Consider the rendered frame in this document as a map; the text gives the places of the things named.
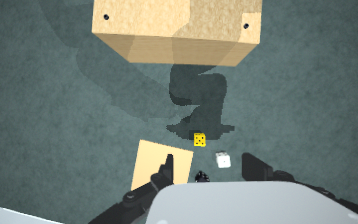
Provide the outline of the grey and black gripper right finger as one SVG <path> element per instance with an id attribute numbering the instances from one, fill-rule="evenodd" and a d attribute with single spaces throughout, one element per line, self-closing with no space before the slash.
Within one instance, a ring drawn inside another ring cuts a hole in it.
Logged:
<path id="1" fill-rule="evenodd" d="M 282 181 L 282 182 L 291 182 L 301 185 L 305 185 L 308 188 L 319 192 L 320 194 L 330 198 L 331 200 L 343 205 L 347 209 L 352 210 L 354 213 L 358 214 L 358 204 L 349 202 L 344 199 L 336 199 L 335 195 L 327 191 L 322 187 L 315 187 L 305 183 L 295 181 L 293 175 L 288 172 L 276 170 L 273 172 L 273 167 L 256 158 L 250 153 L 242 154 L 242 177 L 248 181 Z"/>

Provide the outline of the yellow die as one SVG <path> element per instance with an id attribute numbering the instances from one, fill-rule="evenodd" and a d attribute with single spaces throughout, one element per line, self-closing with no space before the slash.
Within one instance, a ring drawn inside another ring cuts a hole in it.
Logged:
<path id="1" fill-rule="evenodd" d="M 205 146 L 204 133 L 194 133 L 194 145 L 195 146 Z"/>

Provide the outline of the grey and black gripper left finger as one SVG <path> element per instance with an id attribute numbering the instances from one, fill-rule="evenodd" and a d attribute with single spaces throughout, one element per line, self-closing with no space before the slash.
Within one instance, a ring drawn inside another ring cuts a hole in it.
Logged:
<path id="1" fill-rule="evenodd" d="M 167 154 L 165 164 L 160 164 L 158 172 L 150 176 L 150 182 L 127 192 L 123 201 L 114 204 L 88 224 L 136 224 L 148 216 L 154 197 L 163 188 L 174 185 L 173 182 L 174 155 Z"/>

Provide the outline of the beige square mat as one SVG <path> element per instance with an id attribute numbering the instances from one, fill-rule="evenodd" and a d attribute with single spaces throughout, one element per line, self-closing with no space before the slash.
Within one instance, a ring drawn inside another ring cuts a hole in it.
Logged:
<path id="1" fill-rule="evenodd" d="M 150 175 L 165 164 L 167 154 L 174 155 L 173 183 L 187 183 L 193 151 L 141 139 L 131 190 L 149 182 Z"/>

